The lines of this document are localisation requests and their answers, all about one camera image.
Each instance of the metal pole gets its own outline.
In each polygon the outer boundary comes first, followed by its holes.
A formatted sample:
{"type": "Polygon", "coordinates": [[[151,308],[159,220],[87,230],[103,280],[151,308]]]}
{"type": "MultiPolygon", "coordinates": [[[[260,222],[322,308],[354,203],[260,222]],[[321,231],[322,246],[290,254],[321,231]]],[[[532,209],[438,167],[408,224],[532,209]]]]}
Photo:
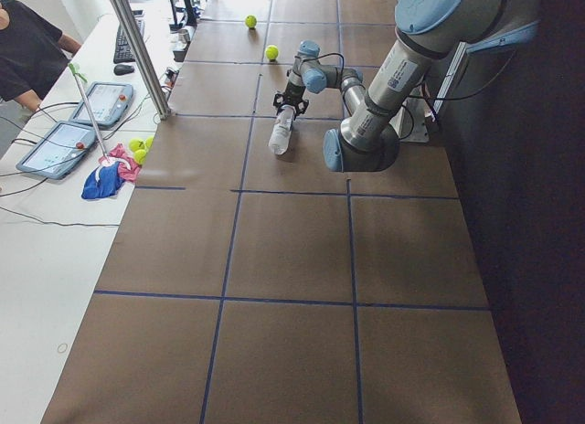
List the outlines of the metal pole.
{"type": "Polygon", "coordinates": [[[156,72],[154,71],[153,62],[150,60],[146,45],[144,44],[143,37],[138,31],[136,21],[128,0],[110,0],[113,9],[118,16],[120,25],[126,37],[128,43],[132,48],[132,52],[136,58],[136,64],[143,76],[144,83],[148,89],[148,93],[153,99],[154,106],[158,112],[161,120],[165,120],[170,114],[171,110],[166,102],[165,94],[161,88],[156,72]]]}
{"type": "Polygon", "coordinates": [[[103,154],[103,157],[106,158],[106,161],[109,161],[110,158],[108,156],[108,152],[106,151],[106,146],[103,143],[103,139],[101,138],[100,127],[98,127],[98,123],[95,121],[95,116],[93,116],[93,109],[91,108],[90,100],[88,99],[88,96],[85,93],[85,89],[83,89],[80,77],[75,72],[73,72],[73,78],[77,83],[77,88],[80,90],[81,98],[83,99],[83,107],[85,107],[85,110],[87,111],[88,116],[90,117],[91,125],[93,126],[93,131],[95,131],[95,137],[97,138],[98,143],[100,143],[101,154],[103,154]]]}

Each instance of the white desk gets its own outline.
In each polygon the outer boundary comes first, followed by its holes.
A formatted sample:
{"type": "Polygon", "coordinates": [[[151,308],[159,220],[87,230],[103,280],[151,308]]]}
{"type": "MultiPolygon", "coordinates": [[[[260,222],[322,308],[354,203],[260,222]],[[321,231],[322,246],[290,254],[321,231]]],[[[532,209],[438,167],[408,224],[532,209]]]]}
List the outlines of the white desk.
{"type": "MultiPolygon", "coordinates": [[[[144,39],[154,69],[162,75],[176,67],[172,38],[166,22],[146,8],[144,39]]],[[[115,15],[101,18],[82,49],[73,59],[89,82],[122,81],[135,89],[128,112],[147,95],[138,67],[132,74],[113,74],[113,45],[118,21],[115,15]]],[[[80,94],[66,69],[42,106],[78,101],[80,94]]],[[[49,109],[56,120],[67,120],[73,108],[49,109]]],[[[109,141],[107,148],[146,138],[156,131],[158,119],[150,100],[136,119],[127,122],[109,141]]],[[[38,113],[26,129],[44,135],[54,122],[38,113]]],[[[26,132],[19,137],[37,139],[26,132]]],[[[15,143],[0,160],[0,174],[16,171],[15,164],[30,149],[15,143]]],[[[99,148],[88,154],[65,179],[48,180],[30,191],[0,197],[0,207],[45,221],[63,223],[119,224],[133,192],[126,182],[116,197],[95,201],[81,199],[87,176],[98,166],[99,148]]],[[[34,175],[0,177],[2,193],[33,186],[34,175]]],[[[0,422],[38,424],[69,354],[73,339],[90,300],[96,280],[110,250],[117,228],[63,228],[41,225],[29,218],[0,209],[0,422]]]]}

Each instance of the water bottle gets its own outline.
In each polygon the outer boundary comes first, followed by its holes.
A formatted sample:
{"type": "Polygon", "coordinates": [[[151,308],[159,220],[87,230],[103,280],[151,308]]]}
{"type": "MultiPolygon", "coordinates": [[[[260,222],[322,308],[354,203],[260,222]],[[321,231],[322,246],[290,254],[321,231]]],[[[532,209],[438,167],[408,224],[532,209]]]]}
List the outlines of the water bottle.
{"type": "Polygon", "coordinates": [[[276,115],[271,139],[268,141],[268,147],[274,154],[284,154],[289,148],[293,119],[294,108],[288,105],[282,106],[282,110],[276,115]]]}

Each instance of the tennis ball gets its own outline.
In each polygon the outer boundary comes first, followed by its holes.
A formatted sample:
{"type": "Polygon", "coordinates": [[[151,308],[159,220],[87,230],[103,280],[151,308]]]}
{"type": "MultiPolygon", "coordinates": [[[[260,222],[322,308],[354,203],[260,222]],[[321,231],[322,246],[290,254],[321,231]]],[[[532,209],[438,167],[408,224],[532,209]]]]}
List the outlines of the tennis ball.
{"type": "Polygon", "coordinates": [[[136,161],[138,165],[142,165],[144,159],[146,159],[146,150],[144,148],[139,148],[134,152],[134,161],[136,161]]]}
{"type": "Polygon", "coordinates": [[[132,152],[136,152],[136,150],[144,148],[144,141],[140,138],[132,138],[128,143],[128,148],[130,148],[132,152]]]}
{"type": "Polygon", "coordinates": [[[276,45],[269,45],[264,51],[266,58],[270,61],[274,61],[278,57],[278,47],[276,45]]]}
{"type": "Polygon", "coordinates": [[[246,16],[245,23],[246,27],[248,27],[249,29],[254,29],[256,27],[257,22],[258,21],[256,20],[256,16],[253,15],[246,16]]]}
{"type": "Polygon", "coordinates": [[[149,136],[146,138],[146,141],[144,141],[144,148],[146,149],[146,151],[150,150],[150,147],[153,146],[153,140],[154,136],[149,136]]]}

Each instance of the computer mouse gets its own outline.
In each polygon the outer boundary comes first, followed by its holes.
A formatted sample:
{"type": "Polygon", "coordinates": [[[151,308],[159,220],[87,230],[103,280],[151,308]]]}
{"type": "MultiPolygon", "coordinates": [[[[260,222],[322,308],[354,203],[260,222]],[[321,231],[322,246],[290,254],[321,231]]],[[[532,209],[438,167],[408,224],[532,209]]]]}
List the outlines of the computer mouse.
{"type": "Polygon", "coordinates": [[[134,72],[134,66],[132,65],[124,65],[123,63],[120,63],[113,67],[113,73],[116,75],[130,74],[132,72],[134,72]]]}

